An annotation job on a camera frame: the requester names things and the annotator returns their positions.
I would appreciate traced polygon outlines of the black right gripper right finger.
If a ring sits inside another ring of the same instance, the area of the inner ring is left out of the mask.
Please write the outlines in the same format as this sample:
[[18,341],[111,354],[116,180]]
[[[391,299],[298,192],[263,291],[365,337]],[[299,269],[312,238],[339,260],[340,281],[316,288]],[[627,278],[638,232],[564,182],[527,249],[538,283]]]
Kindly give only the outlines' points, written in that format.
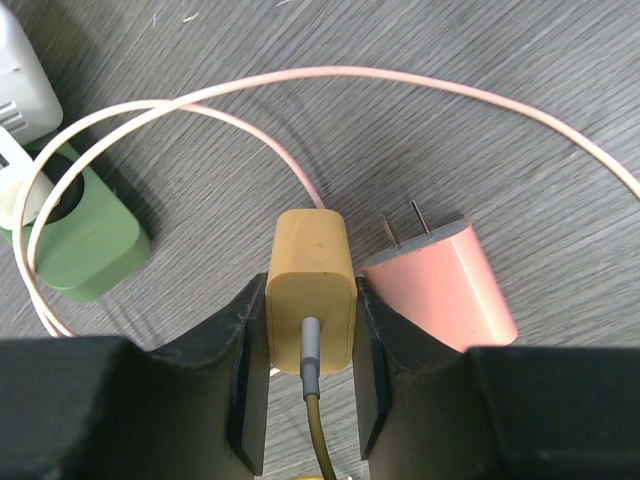
[[358,290],[353,374],[374,479],[635,479],[635,348],[457,352]]

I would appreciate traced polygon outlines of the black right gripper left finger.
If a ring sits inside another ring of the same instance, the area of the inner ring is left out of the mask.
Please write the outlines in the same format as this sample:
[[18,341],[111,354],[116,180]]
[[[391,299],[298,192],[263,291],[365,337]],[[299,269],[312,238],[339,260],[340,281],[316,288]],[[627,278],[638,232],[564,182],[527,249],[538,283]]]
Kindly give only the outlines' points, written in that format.
[[173,341],[1,344],[5,479],[251,479],[264,467],[266,278]]

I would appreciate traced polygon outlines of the pink charger plug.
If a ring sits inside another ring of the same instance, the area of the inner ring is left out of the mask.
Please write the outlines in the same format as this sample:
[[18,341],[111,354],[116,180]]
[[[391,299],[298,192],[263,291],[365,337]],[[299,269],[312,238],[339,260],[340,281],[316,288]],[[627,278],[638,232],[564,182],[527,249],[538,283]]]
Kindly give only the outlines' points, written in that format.
[[448,347],[506,346],[518,337],[497,279],[466,218],[431,228],[416,202],[422,233],[401,241],[382,217],[392,246],[361,272],[389,307]]

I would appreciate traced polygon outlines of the green power strip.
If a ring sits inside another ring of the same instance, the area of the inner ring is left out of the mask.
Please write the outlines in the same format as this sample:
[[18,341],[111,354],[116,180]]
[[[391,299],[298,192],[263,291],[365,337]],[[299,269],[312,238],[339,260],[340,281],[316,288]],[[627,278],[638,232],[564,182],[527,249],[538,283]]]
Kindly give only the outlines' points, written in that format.
[[150,258],[151,241],[137,218],[87,167],[50,214],[35,266],[49,287],[72,300],[91,302]]

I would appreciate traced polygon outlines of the yellow charger plug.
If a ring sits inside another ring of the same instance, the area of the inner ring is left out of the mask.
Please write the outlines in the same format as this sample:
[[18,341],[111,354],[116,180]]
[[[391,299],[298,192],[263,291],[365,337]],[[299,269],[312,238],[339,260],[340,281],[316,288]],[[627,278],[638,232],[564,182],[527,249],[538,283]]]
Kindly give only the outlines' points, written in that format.
[[343,217],[294,209],[277,220],[266,283],[270,361],[300,372],[302,322],[319,320],[320,372],[336,373],[353,352],[357,289]]

